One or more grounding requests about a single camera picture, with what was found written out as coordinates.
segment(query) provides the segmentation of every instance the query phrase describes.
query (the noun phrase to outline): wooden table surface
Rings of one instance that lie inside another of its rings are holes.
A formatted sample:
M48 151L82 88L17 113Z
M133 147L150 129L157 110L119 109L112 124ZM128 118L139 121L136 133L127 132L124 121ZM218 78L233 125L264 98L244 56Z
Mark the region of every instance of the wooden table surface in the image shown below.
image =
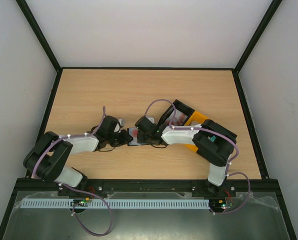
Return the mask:
M229 173L261 178L231 71L64 69L46 131L85 133L98 125L103 106L107 115L124 118L124 128L131 128L156 99L178 99L237 134L240 155ZM158 121L168 107L157 102L148 116ZM66 165L90 179L206 179L209 172L209 162L182 144L79 153Z

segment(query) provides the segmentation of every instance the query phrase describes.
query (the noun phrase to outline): white wall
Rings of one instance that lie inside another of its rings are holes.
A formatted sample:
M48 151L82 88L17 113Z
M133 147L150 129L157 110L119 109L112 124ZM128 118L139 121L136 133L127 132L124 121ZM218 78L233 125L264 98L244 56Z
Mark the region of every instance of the white wall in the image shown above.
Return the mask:
M298 0L282 1L240 72L271 178L298 237Z
M272 0L27 0L61 66L234 68Z
M0 0L0 224L56 72L14 0Z

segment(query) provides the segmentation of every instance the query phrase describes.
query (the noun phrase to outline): purple cable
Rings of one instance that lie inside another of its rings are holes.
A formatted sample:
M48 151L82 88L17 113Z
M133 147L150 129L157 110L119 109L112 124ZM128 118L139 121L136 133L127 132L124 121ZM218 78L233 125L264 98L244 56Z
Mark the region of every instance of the purple cable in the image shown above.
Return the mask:
M210 208L210 212L212 212L212 214L214 214L214 215L232 214L232 213L238 211L239 209L241 209L241 208L246 204L246 202L247 202L247 200L248 200L248 198L249 198L249 196L250 196L250 191L251 191L250 181L249 181L249 178L247 177L247 175L244 174L243 172L240 172L240 171L237 171L237 172L234 172L234 173L229 174L229 177L230 177L230 176L233 176L233 175L236 175L236 174L244 175L245 178L247 179L247 182L248 182L248 193L247 193L247 196L245 197L245 200L243 201L243 203L242 203L239 207L237 207L236 209L231 210L231 211L226 211L226 212L214 212L214 211Z
M65 186L66 188L70 189L71 191L74 191L74 192L77 192L77 193L82 193L82 194L88 194L88 195L91 195L91 196L94 196L96 197L97 199L100 199L101 201L103 201L103 203L106 205L106 207L108 208L109 210L109 213L110 213L110 225L107 229L107 231L105 231L104 233L95 233L93 231L90 231L89 229L87 229L85 227L85 225L80 221L80 219L78 218L77 214L75 213L75 207L76 207L76 204L72 207L72 213L74 214L75 218L77 219L78 223L80 224L80 226L82 227L83 230L85 230L88 234L92 235L92 236L95 236L95 237L102 237L102 236L105 236L107 234L110 233L112 227L113 227L113 224L114 224L114 214L113 214L113 211L112 209L110 208L109 204L101 197L101 196L98 196L92 192L87 192L87 191L82 191L82 190L78 190L78 189L75 189L67 184L62 184L63 186Z
M84 134L79 134L79 135L72 135L70 138L81 138L81 137L88 137L88 136L92 136L94 135L98 129L100 128L100 125L103 123L103 120L106 116L106 107L103 106L102 107L102 118L100 120L100 123L99 125L93 130L92 133L90 134L87 134L87 135L84 135ZM59 143L60 141L62 140L65 140L65 139L68 139L68 136L63 136L59 139L57 139L56 141L54 141L53 143L50 144L50 146L43 152L43 154L39 157L38 161L36 162L36 164L34 165L34 168L33 168L33 171L32 171L32 177L33 178L37 178L37 175L36 175L36 172L37 172L37 169L38 169L38 166L39 164L41 163L41 161L44 159L44 157L47 155L47 153L49 153L49 151L57 144Z
M168 103L170 103L170 104L172 105L172 107L173 107L173 116L172 116L172 119L175 119L175 118L176 118L176 111L177 111L176 106L174 105L174 103L173 103L172 101L169 101L169 100L167 100L167 99L163 99L163 98L154 100L152 103L150 103L150 105L147 107L147 110L144 112L144 115L145 115L145 116L147 115L149 109L151 108L151 106L152 106L154 103L156 103L156 102L160 102L160 101L168 102Z

